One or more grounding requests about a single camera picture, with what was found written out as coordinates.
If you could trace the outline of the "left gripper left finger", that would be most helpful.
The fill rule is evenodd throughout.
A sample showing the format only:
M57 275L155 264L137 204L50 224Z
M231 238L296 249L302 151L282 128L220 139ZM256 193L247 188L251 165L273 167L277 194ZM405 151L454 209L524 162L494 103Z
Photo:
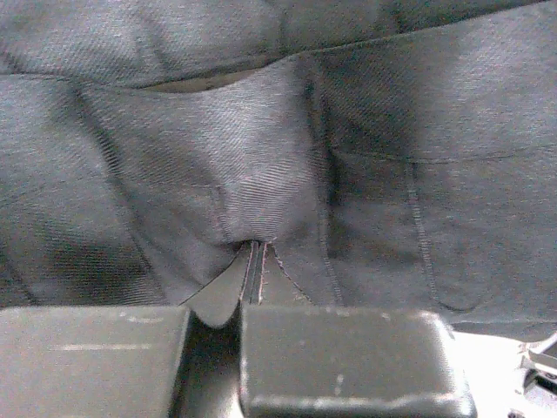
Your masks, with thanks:
M200 335L226 326L255 247L180 306L1 312L4 417L168 417Z

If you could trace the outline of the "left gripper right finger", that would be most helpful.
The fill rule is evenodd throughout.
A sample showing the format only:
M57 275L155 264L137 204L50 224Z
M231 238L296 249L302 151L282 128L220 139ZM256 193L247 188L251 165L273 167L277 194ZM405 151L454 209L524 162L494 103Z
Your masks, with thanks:
M253 243L240 299L247 417L474 417L451 328L427 311L314 306Z

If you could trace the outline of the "black pleated skirt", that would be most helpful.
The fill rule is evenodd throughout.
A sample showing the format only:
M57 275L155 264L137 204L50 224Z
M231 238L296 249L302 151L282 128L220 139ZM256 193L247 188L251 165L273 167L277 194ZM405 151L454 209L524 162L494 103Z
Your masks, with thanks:
M2 2L3 306L181 305L255 245L315 305L552 333L555 2Z

